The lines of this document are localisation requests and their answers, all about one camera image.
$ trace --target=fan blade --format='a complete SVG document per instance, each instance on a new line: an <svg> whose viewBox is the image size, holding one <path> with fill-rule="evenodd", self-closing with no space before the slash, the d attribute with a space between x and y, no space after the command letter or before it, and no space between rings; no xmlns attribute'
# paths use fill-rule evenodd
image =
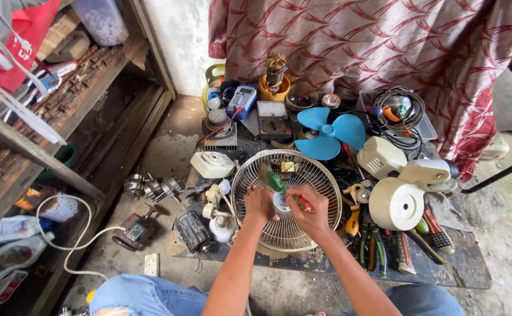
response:
<svg viewBox="0 0 512 316"><path fill-rule="evenodd" d="M316 136L309 140L295 140L297 149L316 160L330 160L340 152L340 142L334 137Z"/></svg>
<svg viewBox="0 0 512 316"><path fill-rule="evenodd" d="M357 116L342 114L336 118L332 126L334 127L334 137L355 150L363 148L365 144L365 127Z"/></svg>
<svg viewBox="0 0 512 316"><path fill-rule="evenodd" d="M297 114L297 120L304 127L321 130L321 127L326 125L328 113L330 113L330 109L325 107L312 107L310 109L300 111L299 114Z"/></svg>

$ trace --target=red bag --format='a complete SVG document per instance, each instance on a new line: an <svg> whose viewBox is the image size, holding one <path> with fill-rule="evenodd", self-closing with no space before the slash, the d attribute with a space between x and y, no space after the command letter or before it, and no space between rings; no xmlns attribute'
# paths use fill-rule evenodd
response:
<svg viewBox="0 0 512 316"><path fill-rule="evenodd" d="M61 0L50 0L40 6L12 12L12 28L30 44L29 50L21 47L21 43L13 34L4 44L13 57L24 68L30 69L41 43L49 30L51 22L57 13ZM13 64L13 68L6 70L0 66L0 86L13 92L25 79L25 74Z"/></svg>

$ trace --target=fan guard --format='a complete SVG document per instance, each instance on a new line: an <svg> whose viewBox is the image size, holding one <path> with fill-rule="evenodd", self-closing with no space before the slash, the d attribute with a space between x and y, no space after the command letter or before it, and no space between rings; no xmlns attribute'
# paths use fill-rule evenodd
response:
<svg viewBox="0 0 512 316"><path fill-rule="evenodd" d="M318 193L328 198L328 225L335 229L342 216L342 199L340 189L336 180L320 162L308 158L298 151L293 150L264 150L248 159L238 170L232 182L232 205L236 217L242 225L246 208L244 196L246 190L251 186L260 188L271 188L258 176L260 164L265 162L274 171L279 172L273 165L281 161L294 162L299 164L297 173L290 180L284 181L288 188L309 183ZM275 213L280 216L279 221L269 221L264 227L260 236L260 244L266 248L281 251L284 253L295 253L316 248L317 244L303 232L293 217L289 207L281 206L277 199L274 199Z"/></svg>

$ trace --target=hand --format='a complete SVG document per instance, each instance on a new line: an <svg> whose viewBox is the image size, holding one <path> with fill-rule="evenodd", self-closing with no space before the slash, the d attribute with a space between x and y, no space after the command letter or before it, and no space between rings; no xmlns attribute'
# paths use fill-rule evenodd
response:
<svg viewBox="0 0 512 316"><path fill-rule="evenodd" d="M268 220L278 220L273 208L273 193L259 187L248 188L244 196L244 205L246 207L245 218L263 219L264 223Z"/></svg>
<svg viewBox="0 0 512 316"><path fill-rule="evenodd" d="M303 211L293 200L293 195L300 195L315 209L314 213ZM293 213L299 227L316 243L323 235L331 231L328 225L328 198L319 194L308 184L287 189L287 205Z"/></svg>

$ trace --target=concrete floor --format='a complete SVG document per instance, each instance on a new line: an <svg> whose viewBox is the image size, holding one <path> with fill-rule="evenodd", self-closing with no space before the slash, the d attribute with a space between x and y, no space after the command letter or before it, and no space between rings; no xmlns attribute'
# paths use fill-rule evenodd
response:
<svg viewBox="0 0 512 316"><path fill-rule="evenodd" d="M153 176L174 176L185 181L190 169L189 159L201 134L200 121L204 116L198 98L180 96L143 151L140 173L149 171ZM476 175L481 179L512 165L512 135L506 135L506 140L511 151L504 160L478 164ZM506 206L494 206L496 209L492 213L501 214L502 218L491 226L475 228L477 241L493 278L492 289L446 288L463 306L466 315L512 315L512 175L496 183L494 189L496 194L503 196ZM209 291L221 263L204 262L203 272L197 274L194 272L197 268L195 259L171 257L170 229L176 214L179 214L179 206L172 199L164 199L160 205L170 215L158 217L157 221L166 230L151 246L132 253L114 244L111 234L105 234L91 249L84 269L102 272L109 277L120 273L142 274L144 256L158 253L161 277ZM117 226L129 214L144 214L146 211L143 200L132 201L129 196L123 195L107 225ZM63 306L82 311L86 305L86 295L98 288L101 282L98 276L79 276ZM386 289L397 283L378 281L378 284ZM254 267L250 297L255 315L306 315L320 310L328 315L338 315L351 309L338 277L324 273Z"/></svg>

